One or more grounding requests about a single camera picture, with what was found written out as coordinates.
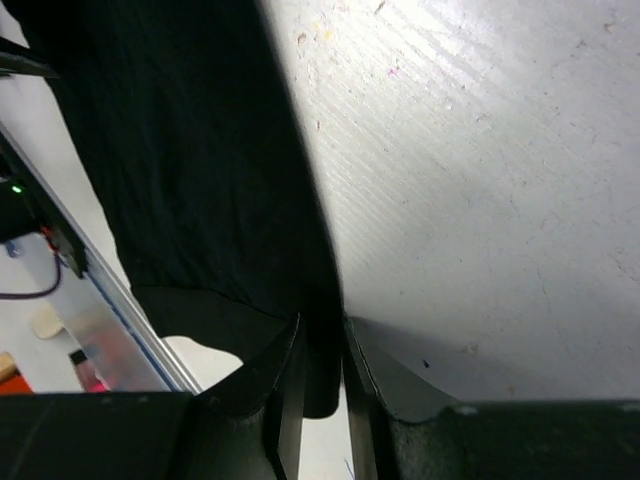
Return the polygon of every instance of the black bracket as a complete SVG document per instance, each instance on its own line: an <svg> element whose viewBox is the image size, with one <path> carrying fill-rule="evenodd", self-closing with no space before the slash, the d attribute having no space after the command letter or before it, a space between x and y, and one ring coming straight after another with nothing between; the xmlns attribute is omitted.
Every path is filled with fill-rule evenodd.
<svg viewBox="0 0 640 480"><path fill-rule="evenodd" d="M11 183L11 185L5 185L5 189L16 187L20 189L21 200L13 200L11 203L14 205L12 208L15 208L13 213L29 215L29 218L21 217L20 223L31 223L32 231L46 227L49 232L48 240L73 272L82 278L87 271L84 243L22 158L15 142L0 130L0 165L3 165L2 170L10 172L9 182ZM0 222L3 221L5 220L0 215Z"/></svg>

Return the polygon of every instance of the orange object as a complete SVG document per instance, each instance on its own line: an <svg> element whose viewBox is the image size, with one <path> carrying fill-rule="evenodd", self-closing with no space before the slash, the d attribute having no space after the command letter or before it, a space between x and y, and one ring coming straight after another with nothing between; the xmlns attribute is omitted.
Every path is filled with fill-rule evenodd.
<svg viewBox="0 0 640 480"><path fill-rule="evenodd" d="M22 375L17 374L0 384L0 395L33 393Z"/></svg>

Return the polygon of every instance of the white wall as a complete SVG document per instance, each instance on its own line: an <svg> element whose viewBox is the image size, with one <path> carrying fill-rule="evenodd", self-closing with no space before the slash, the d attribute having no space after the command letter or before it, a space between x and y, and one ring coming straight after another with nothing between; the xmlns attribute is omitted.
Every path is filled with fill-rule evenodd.
<svg viewBox="0 0 640 480"><path fill-rule="evenodd" d="M463 398L640 396L640 3L266 3L349 313Z"/></svg>

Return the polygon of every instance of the black cable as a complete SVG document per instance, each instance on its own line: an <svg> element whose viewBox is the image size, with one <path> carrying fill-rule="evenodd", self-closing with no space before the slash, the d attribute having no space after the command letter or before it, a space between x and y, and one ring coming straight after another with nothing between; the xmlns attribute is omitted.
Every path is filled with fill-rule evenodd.
<svg viewBox="0 0 640 480"><path fill-rule="evenodd" d="M43 290L42 292L31 292L31 293L4 293L0 292L0 300L37 300L39 298L44 298L51 295L55 292L60 284L62 283L62 266L60 259L58 258L58 254L53 252L53 261L55 263L56 268L56 279L53 282L53 285L49 287L47 290Z"/></svg>

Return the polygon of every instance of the black cloth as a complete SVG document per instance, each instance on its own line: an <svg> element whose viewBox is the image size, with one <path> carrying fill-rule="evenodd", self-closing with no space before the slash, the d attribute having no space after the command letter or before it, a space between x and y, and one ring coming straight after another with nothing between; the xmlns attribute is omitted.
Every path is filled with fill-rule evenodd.
<svg viewBox="0 0 640 480"><path fill-rule="evenodd" d="M60 76L49 85L157 334L196 332L217 347L210 302L283 325L301 313L305 414L331 414L339 280L259 9L251 0L4 3ZM150 308L164 289L173 308ZM180 294L189 290L199 293ZM181 305L191 315L176 314Z"/></svg>

